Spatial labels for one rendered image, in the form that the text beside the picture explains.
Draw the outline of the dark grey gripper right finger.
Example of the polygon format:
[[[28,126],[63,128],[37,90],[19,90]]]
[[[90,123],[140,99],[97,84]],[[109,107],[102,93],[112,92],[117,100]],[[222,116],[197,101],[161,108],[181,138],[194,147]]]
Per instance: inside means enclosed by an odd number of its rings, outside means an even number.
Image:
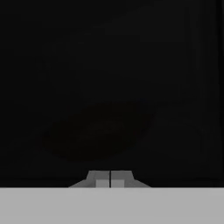
[[[111,172],[112,188],[149,188],[143,182],[136,180],[132,171],[112,171]]]

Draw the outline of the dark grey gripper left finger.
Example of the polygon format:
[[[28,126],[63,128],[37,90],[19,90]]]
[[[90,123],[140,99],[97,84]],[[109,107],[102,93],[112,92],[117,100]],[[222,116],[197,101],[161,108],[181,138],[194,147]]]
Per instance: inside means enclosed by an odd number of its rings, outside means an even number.
[[[109,188],[109,171],[89,171],[87,177],[72,188]]]

